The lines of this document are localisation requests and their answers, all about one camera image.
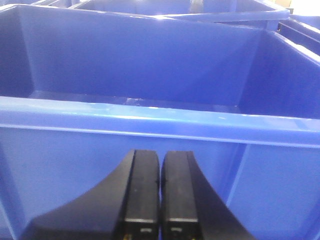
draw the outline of black plastic handle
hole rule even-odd
[[[87,193],[34,218],[20,240],[156,240],[158,211],[158,156],[132,150]]]
[[[161,187],[164,240],[255,240],[211,187],[192,151],[167,152]]]

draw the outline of stacked bin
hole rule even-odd
[[[276,32],[164,16],[11,5],[0,22],[0,199],[15,239],[130,149],[194,151],[259,240],[319,237],[317,56]]]
[[[260,0],[87,0],[72,8],[165,16],[179,20],[228,23],[276,30],[289,11]]]
[[[280,34],[320,56],[320,16],[291,15],[279,26]]]

